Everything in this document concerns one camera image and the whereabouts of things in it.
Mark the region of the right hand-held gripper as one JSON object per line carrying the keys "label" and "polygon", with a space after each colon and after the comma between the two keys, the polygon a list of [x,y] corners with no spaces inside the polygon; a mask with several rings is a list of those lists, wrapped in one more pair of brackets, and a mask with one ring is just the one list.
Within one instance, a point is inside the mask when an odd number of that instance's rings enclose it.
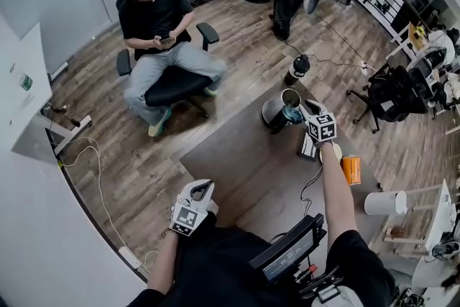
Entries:
{"label": "right hand-held gripper", "polygon": [[305,100],[305,106],[311,114],[304,107],[300,107],[300,112],[313,143],[321,146],[325,142],[332,142],[337,137],[335,116],[326,111],[326,107],[318,101]]}

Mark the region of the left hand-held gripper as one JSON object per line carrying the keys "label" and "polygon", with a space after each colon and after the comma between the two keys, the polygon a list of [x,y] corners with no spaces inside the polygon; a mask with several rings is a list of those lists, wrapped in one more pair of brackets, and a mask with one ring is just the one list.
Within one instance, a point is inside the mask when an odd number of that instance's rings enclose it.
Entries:
{"label": "left hand-held gripper", "polygon": [[195,180],[188,183],[181,191],[182,198],[201,198],[200,204],[181,199],[172,208],[170,230],[189,237],[212,212],[218,213],[218,205],[213,201],[214,190],[212,180]]}

